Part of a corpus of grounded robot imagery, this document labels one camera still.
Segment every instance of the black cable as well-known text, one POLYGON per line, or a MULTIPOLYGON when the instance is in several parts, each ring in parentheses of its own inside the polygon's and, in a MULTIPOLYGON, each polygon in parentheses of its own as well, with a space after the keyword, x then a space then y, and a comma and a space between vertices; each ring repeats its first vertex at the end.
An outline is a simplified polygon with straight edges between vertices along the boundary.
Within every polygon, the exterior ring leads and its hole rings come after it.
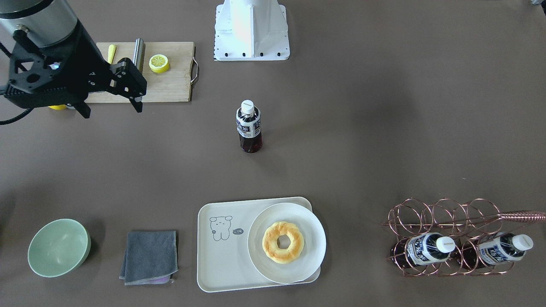
MULTIPOLYGON (((0 50, 2 50, 2 52, 7 56, 7 57, 11 57, 11 52, 9 52, 8 49, 6 49, 6 47, 4 46, 4 44, 2 44, 2 42, 0 42, 0 50)), ((19 65, 19 69, 26 72, 27 70, 23 67, 23 65, 19 65)), ((7 125, 9 123, 12 123, 12 122, 16 122, 18 120, 20 120, 21 118, 25 117, 28 115, 28 113, 30 113, 32 110, 34 110, 33 108, 31 109, 26 109, 25 111, 23 111, 23 113, 19 114, 18 116, 12 118, 12 119, 9 119, 9 120, 5 120, 5 121, 0 121, 0 126, 1 125, 7 125)))

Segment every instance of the towel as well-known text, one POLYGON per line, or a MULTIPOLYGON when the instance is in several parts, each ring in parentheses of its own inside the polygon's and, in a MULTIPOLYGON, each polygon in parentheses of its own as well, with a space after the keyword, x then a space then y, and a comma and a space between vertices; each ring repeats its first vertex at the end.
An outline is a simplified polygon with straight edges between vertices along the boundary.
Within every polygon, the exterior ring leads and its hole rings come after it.
POLYGON ((127 235, 120 272, 126 286, 164 284, 176 271, 176 231, 133 231, 127 235))

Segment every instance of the white plastic mount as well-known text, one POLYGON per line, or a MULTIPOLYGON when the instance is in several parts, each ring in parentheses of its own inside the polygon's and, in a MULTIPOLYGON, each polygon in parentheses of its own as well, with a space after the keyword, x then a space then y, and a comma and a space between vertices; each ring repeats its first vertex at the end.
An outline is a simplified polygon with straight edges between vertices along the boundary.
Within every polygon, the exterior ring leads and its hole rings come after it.
POLYGON ((286 8, 277 0, 225 0, 216 7, 216 61, 279 61, 290 56, 286 8))

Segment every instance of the white bottle cap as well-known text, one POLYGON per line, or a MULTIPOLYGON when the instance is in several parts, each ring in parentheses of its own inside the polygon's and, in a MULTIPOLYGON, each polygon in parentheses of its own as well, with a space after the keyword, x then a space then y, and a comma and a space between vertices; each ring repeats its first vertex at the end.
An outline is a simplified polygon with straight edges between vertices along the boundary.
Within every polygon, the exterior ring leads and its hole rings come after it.
POLYGON ((452 252, 455 249, 455 241, 450 237, 441 237, 436 240, 436 248, 441 252, 452 252))
POLYGON ((254 103, 250 100, 241 102, 241 112, 246 115, 254 114, 254 103))
POLYGON ((533 240, 526 234, 518 234, 512 237, 512 244, 520 251, 526 251, 533 248, 533 240))

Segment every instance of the yellow knife handle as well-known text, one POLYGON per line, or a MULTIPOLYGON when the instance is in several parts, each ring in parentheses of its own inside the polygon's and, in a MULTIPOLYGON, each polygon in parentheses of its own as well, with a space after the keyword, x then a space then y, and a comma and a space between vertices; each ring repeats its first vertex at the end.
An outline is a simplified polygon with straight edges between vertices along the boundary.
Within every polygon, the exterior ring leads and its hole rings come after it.
POLYGON ((116 45, 108 46, 108 63, 112 64, 114 55, 116 54, 116 45))

